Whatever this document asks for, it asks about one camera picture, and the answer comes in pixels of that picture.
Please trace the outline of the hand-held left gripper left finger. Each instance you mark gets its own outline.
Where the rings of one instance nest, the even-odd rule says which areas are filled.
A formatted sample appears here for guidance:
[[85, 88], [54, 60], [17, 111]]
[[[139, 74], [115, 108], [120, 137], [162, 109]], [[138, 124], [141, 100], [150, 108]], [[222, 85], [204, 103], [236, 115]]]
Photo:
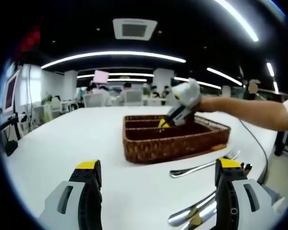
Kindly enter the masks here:
[[39, 223], [46, 230], [101, 230], [101, 187], [100, 160], [80, 163], [48, 195]]

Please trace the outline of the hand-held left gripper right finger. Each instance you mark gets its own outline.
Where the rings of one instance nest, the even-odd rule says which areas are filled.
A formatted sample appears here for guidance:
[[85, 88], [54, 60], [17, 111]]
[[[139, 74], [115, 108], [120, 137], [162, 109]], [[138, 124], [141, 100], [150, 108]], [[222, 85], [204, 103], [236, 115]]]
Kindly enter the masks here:
[[217, 230], [270, 230], [279, 220], [271, 196], [238, 162], [217, 159], [215, 185]]

